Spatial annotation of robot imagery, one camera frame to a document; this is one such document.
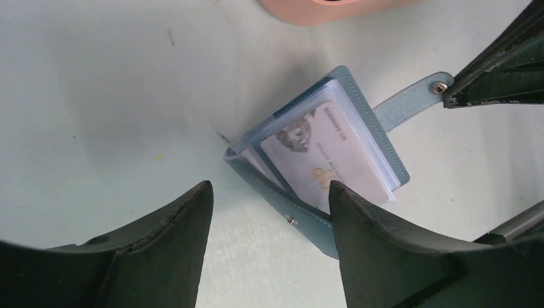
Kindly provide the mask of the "blue card holder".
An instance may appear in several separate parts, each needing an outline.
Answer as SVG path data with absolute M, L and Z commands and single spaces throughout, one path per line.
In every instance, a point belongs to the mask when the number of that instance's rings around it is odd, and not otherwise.
M 388 133 L 441 102 L 445 91 L 453 84 L 451 74 L 434 73 L 371 107 L 348 68 L 339 66 L 233 141 L 224 159 L 316 248 L 331 258 L 337 258 L 330 212 L 318 210 L 295 195 L 261 149 L 261 142 L 324 102 L 333 101 L 394 193 L 409 182 L 410 175 Z

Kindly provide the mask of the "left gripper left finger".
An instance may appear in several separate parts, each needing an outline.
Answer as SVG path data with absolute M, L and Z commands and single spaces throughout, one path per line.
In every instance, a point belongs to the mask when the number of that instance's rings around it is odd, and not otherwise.
M 214 205 L 209 181 L 81 245 L 1 243 L 2 307 L 194 307 Z

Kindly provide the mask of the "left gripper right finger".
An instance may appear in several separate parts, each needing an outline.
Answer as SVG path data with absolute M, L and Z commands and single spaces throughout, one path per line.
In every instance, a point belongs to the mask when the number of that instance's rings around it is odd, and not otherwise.
M 483 243 L 448 237 L 334 181 L 329 204 L 349 307 L 542 307 L 543 231 Z

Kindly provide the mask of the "white portrait card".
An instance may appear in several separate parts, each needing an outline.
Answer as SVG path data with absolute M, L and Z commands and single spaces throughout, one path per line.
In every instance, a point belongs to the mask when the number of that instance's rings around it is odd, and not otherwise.
M 329 213 L 336 180 L 378 206 L 396 201 L 369 151 L 337 103 L 326 101 L 260 144 L 295 195 Z

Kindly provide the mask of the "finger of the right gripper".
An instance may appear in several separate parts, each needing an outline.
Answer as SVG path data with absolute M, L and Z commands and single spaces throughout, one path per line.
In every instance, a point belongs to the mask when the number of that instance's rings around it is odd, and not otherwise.
M 543 201 L 480 236 L 474 243 L 503 244 L 532 234 L 543 234 Z
M 543 104 L 543 0 L 533 0 L 455 76 L 445 108 Z

